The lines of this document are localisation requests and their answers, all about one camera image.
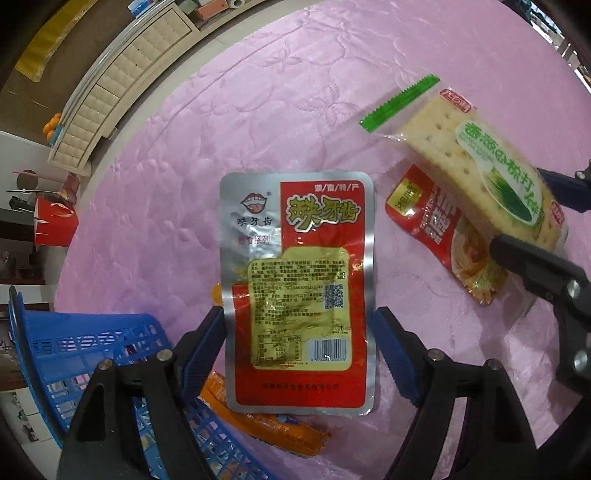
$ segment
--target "barcode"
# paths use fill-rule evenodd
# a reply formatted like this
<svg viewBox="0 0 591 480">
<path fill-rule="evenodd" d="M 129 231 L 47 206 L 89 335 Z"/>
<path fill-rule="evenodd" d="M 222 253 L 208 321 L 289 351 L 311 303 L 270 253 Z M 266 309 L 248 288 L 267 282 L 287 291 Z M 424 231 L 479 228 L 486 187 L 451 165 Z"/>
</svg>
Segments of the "barcode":
<svg viewBox="0 0 591 480">
<path fill-rule="evenodd" d="M 345 362 L 348 345 L 346 338 L 308 340 L 310 362 Z"/>
</svg>

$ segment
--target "mouth logo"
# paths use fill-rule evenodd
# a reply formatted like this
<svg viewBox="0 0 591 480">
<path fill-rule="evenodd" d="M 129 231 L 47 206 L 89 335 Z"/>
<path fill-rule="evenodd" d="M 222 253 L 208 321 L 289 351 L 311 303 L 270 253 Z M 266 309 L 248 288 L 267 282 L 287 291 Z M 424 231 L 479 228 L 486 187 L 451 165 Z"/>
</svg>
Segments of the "mouth logo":
<svg viewBox="0 0 591 480">
<path fill-rule="evenodd" d="M 240 203 L 243 204 L 249 212 L 256 215 L 265 209 L 267 199 L 260 193 L 249 193 Z"/>
</svg>

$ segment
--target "blue gripper pad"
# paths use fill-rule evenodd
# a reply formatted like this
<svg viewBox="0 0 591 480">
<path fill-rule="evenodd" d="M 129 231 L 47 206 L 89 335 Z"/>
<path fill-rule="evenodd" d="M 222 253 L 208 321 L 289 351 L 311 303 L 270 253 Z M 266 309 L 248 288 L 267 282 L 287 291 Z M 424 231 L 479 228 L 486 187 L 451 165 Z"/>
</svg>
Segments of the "blue gripper pad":
<svg viewBox="0 0 591 480">
<path fill-rule="evenodd" d="M 387 307 L 380 307 L 374 312 L 369 327 L 394 377 L 398 391 L 413 405 L 420 406 L 427 384 L 425 346 L 414 333 L 402 328 Z"/>
<path fill-rule="evenodd" d="M 213 307 L 197 330 L 185 333 L 174 348 L 176 378 L 185 402 L 194 401 L 201 393 L 225 339 L 223 308 Z"/>
</svg>

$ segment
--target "yellow mat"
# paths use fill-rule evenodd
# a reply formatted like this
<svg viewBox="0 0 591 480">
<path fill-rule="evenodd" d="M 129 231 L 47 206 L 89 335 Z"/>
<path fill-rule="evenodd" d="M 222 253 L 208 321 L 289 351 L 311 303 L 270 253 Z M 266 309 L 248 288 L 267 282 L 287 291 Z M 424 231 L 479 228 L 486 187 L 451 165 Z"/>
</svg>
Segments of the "yellow mat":
<svg viewBox="0 0 591 480">
<path fill-rule="evenodd" d="M 90 7 L 98 0 L 70 0 L 41 27 L 16 65 L 16 70 L 33 82 L 41 80 L 47 63 Z"/>
</svg>

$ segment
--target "pink tablecloth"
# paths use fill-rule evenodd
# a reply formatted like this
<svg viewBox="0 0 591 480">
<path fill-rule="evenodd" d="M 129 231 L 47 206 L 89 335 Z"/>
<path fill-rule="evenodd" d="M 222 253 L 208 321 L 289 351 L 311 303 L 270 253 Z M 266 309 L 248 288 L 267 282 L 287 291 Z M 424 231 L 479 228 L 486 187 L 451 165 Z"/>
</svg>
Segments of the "pink tablecloth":
<svg viewBox="0 0 591 480">
<path fill-rule="evenodd" d="M 400 160 L 356 125 L 396 87 L 433 72 L 536 165 L 572 175 L 591 156 L 591 96 L 572 69 L 496 0 L 343 0 L 289 15 L 226 50 L 181 85 L 126 146 L 80 219 L 56 297 L 73 312 L 150 312 L 170 339 L 194 329 L 219 281 L 218 188 L 236 170 L 365 171 L 376 182 L 376 304 L 458 361 L 508 368 L 538 443 L 577 398 L 553 381 L 547 304 L 515 321 L 480 308 L 386 216 Z M 591 216 L 567 212 L 568 248 L 591 273 Z M 217 368 L 223 370 L 223 360 Z M 383 363 L 374 411 L 321 419 L 324 455 L 300 459 L 245 440 L 284 480 L 382 478 L 413 409 Z M 451 456 L 445 452 L 442 471 Z"/>
</svg>

